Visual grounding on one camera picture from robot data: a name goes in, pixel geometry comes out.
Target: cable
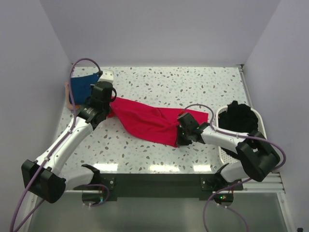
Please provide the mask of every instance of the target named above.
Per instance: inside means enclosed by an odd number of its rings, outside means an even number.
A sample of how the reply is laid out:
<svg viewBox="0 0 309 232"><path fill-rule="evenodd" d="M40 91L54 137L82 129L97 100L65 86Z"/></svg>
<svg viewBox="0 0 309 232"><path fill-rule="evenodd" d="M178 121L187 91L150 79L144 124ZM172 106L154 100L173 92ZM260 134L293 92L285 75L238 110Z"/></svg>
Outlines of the cable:
<svg viewBox="0 0 309 232"><path fill-rule="evenodd" d="M79 63L82 60L88 60L88 61L93 62L97 66L97 68L99 69L99 72L101 71L100 66L94 60L89 59L89 58L79 59L74 64L72 64L72 67L71 67L71 70L70 70L70 79L69 79L69 92L70 92L70 97L71 97L71 101L72 101L72 105L73 105L73 114L74 114L73 123L72 123L72 126L71 126L70 130L66 134L63 135L63 137L58 141L58 143L47 154L47 156L46 156L47 158L50 158L52 156L54 151L60 146L60 144L62 144L62 142L68 137L68 135L70 135L70 131L72 131L73 128L75 127L77 115L76 115L76 105L75 105L75 101L74 101L74 97L73 97L73 92L72 92L72 87L71 87L71 79L73 77L73 72L74 72L74 68L75 68L76 64ZM18 214L20 206L21 206L21 204L22 204L22 202L23 202L23 200L24 200L24 198L26 196L26 193L28 192L30 186L33 184L34 180L36 179L36 177L38 176L38 174L40 173L40 171L42 170L42 168L44 167L46 162L47 162L46 160L44 160L42 162L40 167L37 169L37 171L35 172L35 174L31 178L31 180L27 184L25 190L23 191L23 193L22 193L22 195L21 195L21 197L20 197L20 199L19 199L19 201L17 203L16 209L15 209L15 211L13 213L13 217L12 217L12 221L11 221L11 225L10 225L10 232L17 232L23 226L23 224L26 222L26 220L34 213L34 211L43 203L44 200L40 201L33 208L33 210L31 210L31 212L25 217L25 219L17 226L17 228L14 230L14 224L15 224L15 221L16 221L16 218L17 218L17 214Z"/></svg>
<svg viewBox="0 0 309 232"><path fill-rule="evenodd" d="M213 199L213 197L214 197L215 195L217 195L219 192L222 192L222 191L225 191L225 190L229 190L230 188L234 188L234 187L236 187L236 186L238 186L238 185L242 185L243 183L246 183L246 182L248 182L248 181L250 181L250 180L252 180L252 179L251 179L251 178L248 178L248 179L246 179L246 180L244 180L244 181L240 181L240 182L238 182L238 183L236 183L236 184L233 184L233 185L231 185L231 186L227 186L227 187L225 187L225 188L223 188L223 189L221 189L221 190L216 191L215 193L213 193L213 194L207 199L207 201L206 201L206 203L205 203L205 205L204 205L204 208L203 208L203 223L204 223L204 228L205 228L205 230L206 230L207 232L209 232L209 230L208 230L208 227L207 227L207 224L206 224L205 212L206 212L206 208L207 208L209 202L211 202L211 200ZM224 208L226 208L226 209L228 209L228 210L234 212L235 214L237 214L237 215L243 220L243 222L245 223L245 225L246 225L246 231L247 231L247 232L249 231L249 226L248 226L248 223L247 223L246 219L245 219L239 212L237 212L235 209L232 209L232 208L229 208L229 207L225 207L225 206L222 206L222 207L224 207Z"/></svg>
<svg viewBox="0 0 309 232"><path fill-rule="evenodd" d="M213 126L213 124L212 124L212 123L213 123L213 119L214 119L214 111L213 111L209 106L197 103L197 104L191 104L191 105L185 107L183 110L186 110L186 109L188 109L188 108L190 108L190 107L192 107L192 106L203 106L203 107L205 107L205 108L207 108L207 109L210 110L210 112L211 112L210 127L211 127L214 131L216 131L216 132L219 132L219 133L225 134L225 135L229 135L229 136L233 136L233 137L243 138L243 139L259 140L259 141L263 141L263 142L269 143L269 144L273 145L274 147L276 147L276 148L282 153L283 160L282 160L281 164L279 164L278 166L276 166L276 167L274 168L274 170L275 170L275 169L278 169L278 168L280 168L280 167L282 167L282 166L285 164L285 162L286 162L286 154L285 154L284 150L283 150L279 145L277 145L277 144L275 144L275 143L273 143L273 142L271 142L271 141L269 141L269 140L267 140L267 139L260 138L260 137L236 135L236 134L234 134L234 133L228 133L228 132L225 132L225 131L222 131L222 130L218 130L218 129L216 129L216 128ZM231 188L234 188L235 186L242 185L243 183L246 183L246 182L248 182L248 181L250 181L250 180L251 180L251 178L248 178L248 179L246 179L246 180L244 180L244 181L241 181L241 182L238 182L238 183L236 183L236 184L234 184L234 185L227 186L227 187L225 187L225 188L223 188L223 189L221 189L221 190L219 190L219 191L216 191L215 193L213 193L213 194L207 199L207 201L206 201L206 203L205 203L205 205L204 205L204 209L203 209L203 223L204 223L205 230L206 230L207 232L209 232L209 230L208 230L208 227L207 227L207 225L206 225L205 212L206 212L207 205L208 205L209 202L213 199L213 197L214 197L216 194L218 194L219 192L221 192L221 191L229 190L229 189L231 189ZM244 223L245 223L245 225L246 225L246 231L248 232L248 231L249 231L249 226L248 226L248 223L247 223L246 219L245 219L242 215L240 215L240 213L238 213L235 209L232 209L232 208L229 208L229 207L226 207L226 208L229 209L229 210L231 210L232 212L236 213L238 216L240 216L240 218L244 221Z"/></svg>

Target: red cloth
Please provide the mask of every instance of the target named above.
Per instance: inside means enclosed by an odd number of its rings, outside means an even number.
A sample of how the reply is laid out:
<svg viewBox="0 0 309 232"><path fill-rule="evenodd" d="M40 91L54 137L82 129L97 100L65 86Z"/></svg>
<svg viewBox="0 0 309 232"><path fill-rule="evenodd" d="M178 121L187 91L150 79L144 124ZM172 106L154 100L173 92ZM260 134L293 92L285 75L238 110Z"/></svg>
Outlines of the red cloth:
<svg viewBox="0 0 309 232"><path fill-rule="evenodd" d="M182 109L155 108L136 101L116 98L111 102L112 112L127 132L150 142L176 146L178 114ZM208 121L208 114L186 110L201 124Z"/></svg>

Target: blue cloth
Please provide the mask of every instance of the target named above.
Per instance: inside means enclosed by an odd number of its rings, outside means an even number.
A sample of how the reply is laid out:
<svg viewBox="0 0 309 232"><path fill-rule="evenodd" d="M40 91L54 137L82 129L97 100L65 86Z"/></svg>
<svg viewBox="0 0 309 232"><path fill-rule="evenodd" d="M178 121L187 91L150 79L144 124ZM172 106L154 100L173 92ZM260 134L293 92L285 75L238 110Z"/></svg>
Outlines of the blue cloth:
<svg viewBox="0 0 309 232"><path fill-rule="evenodd" d="M86 98L91 95L91 84L95 84L99 79L98 73L89 76L74 77L71 79L71 87L75 104L81 105Z"/></svg>

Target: plastic basket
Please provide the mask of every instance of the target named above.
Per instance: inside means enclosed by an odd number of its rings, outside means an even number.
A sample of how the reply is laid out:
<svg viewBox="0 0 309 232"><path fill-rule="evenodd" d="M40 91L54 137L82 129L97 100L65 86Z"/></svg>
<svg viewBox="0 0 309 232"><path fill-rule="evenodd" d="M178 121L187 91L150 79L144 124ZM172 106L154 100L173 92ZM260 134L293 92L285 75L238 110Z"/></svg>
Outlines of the plastic basket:
<svg viewBox="0 0 309 232"><path fill-rule="evenodd" d="M251 108L251 110L255 113L255 115L257 116L258 118L258 131L261 132L265 138L266 137L266 133L265 133L265 128L264 128L264 124L263 124L263 120L262 120L262 117L261 115L254 109ZM227 111L227 105L226 106L223 106L221 108L219 108L217 110L217 113L216 113L216 122L217 122L217 126L219 126L219 114L224 112L224 111ZM225 151L223 151L221 149L221 147L219 147L219 157L220 157L220 160L223 164L226 164L226 163L235 163L238 161L238 159L235 159L231 156L229 156Z"/></svg>

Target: black cloth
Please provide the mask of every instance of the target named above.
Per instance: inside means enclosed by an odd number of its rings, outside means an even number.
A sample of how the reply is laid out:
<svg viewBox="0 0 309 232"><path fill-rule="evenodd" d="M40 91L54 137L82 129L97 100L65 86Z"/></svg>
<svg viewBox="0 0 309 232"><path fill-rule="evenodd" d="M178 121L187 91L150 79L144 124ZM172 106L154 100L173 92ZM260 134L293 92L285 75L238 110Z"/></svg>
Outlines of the black cloth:
<svg viewBox="0 0 309 232"><path fill-rule="evenodd" d="M227 106L227 111L219 114L219 128L231 130L235 132L251 133L257 131L258 118L251 108L245 104L238 104L237 101L233 101ZM224 149L223 150L233 158L238 159L237 154Z"/></svg>

